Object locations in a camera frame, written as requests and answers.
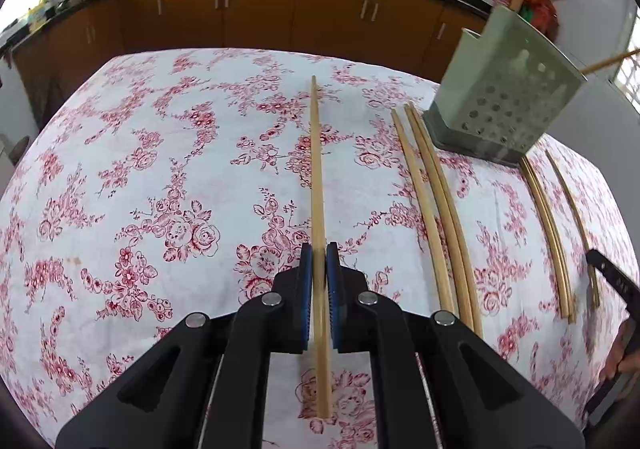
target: tablecloth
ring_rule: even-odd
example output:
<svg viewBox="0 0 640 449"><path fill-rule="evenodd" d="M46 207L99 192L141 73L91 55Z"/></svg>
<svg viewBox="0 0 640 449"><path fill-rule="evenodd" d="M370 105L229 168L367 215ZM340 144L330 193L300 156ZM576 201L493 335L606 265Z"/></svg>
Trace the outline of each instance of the tablecloth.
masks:
<svg viewBox="0 0 640 449"><path fill-rule="evenodd" d="M190 312L232 312L297 264L310 236L312 75L327 240L370 289L414 313L439 309L390 117L406 102L427 108L436 84L264 50L114 58L49 122L0 202L0 375L47 441ZM520 172L439 155L470 249L485 341L579 424L624 306L601 276L602 307L587 306L580 236L545 149L591 246L636 280L638 264L598 169L544 136L529 158L562 236L573 325L559 317L548 246ZM312 366L309 353L272 356L264 446L372 448L368 356L334 353L326 420L316 417Z"/></svg>

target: kitchen cabinet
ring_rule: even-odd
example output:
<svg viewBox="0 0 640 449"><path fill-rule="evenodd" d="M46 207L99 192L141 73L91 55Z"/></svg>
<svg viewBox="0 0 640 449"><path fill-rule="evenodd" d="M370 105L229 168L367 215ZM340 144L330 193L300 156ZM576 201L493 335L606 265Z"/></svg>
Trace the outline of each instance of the kitchen cabinet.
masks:
<svg viewBox="0 0 640 449"><path fill-rule="evenodd" d="M122 41L127 53L170 48L169 32L197 32L190 25L181 29L166 25L164 0L118 0L118 11Z"/></svg>
<svg viewBox="0 0 640 449"><path fill-rule="evenodd" d="M289 50L295 0L223 0L224 44Z"/></svg>
<svg viewBox="0 0 640 449"><path fill-rule="evenodd" d="M89 25L90 69L93 74L104 63L124 53L118 0L99 0L89 6Z"/></svg>
<svg viewBox="0 0 640 449"><path fill-rule="evenodd" d="M48 29L40 30L12 51L12 62L20 73L33 116L40 129L48 120L45 119L47 106L62 103L62 94L54 79L52 60L55 57L55 54L49 53Z"/></svg>
<svg viewBox="0 0 640 449"><path fill-rule="evenodd" d="M474 32L482 33L485 24L486 21L477 15L458 8L445 7L440 14L431 42L424 53L420 77L440 82L456 48L458 48L462 29L468 28Z"/></svg>
<svg viewBox="0 0 640 449"><path fill-rule="evenodd" d="M419 75L442 9L436 0L373 0L364 61Z"/></svg>
<svg viewBox="0 0 640 449"><path fill-rule="evenodd" d="M95 72L89 13L83 8L49 31L49 53L65 100Z"/></svg>
<svg viewBox="0 0 640 449"><path fill-rule="evenodd" d="M167 48L222 46L222 0L164 0Z"/></svg>
<svg viewBox="0 0 640 449"><path fill-rule="evenodd" d="M366 60L371 9L372 0L296 0L292 50Z"/></svg>

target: cabinet handle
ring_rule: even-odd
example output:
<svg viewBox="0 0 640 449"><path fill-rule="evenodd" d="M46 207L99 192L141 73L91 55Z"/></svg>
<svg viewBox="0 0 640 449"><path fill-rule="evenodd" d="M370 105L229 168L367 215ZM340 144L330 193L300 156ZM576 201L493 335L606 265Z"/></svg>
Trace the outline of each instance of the cabinet handle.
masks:
<svg viewBox="0 0 640 449"><path fill-rule="evenodd" d="M374 22L376 20L376 16L378 15L378 8L379 8L379 4L376 3L373 9L373 15L371 16L371 22Z"/></svg>
<svg viewBox="0 0 640 449"><path fill-rule="evenodd" d="M364 19L364 15L367 13L368 4L369 4L369 0L364 0L362 2L362 10L360 10L360 19Z"/></svg>
<svg viewBox="0 0 640 449"><path fill-rule="evenodd" d="M440 31L438 32L438 36L436 37L438 41L442 39L442 34L444 34L444 29L446 27L447 27L447 23L442 23L442 26L440 26Z"/></svg>

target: pink rose pattern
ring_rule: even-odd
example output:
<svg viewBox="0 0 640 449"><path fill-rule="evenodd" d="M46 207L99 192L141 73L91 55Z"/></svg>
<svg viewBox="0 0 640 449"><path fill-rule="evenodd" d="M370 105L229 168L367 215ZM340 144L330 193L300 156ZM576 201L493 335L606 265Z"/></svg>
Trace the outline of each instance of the pink rose pattern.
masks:
<svg viewBox="0 0 640 449"><path fill-rule="evenodd" d="M424 285L432 279L426 234L388 113L404 102L428 106L436 86L288 52L114 58L51 119L0 200L0 376L46 440L189 312L227 313L298 262L310 235L314 74L327 240L372 290L425 315L436 309ZM570 266L571 326L559 318L548 247L518 171L438 153L466 231L485 340L580 423L624 310L607 285L599 310L586 305L579 235L545 149L590 244L636 280L638 265L600 172L544 136L529 158ZM334 363L335 414L321 420L313 368L297 359L279 389L299 407L271 425L265 444L374 447L370 368L350 365Z"/></svg>

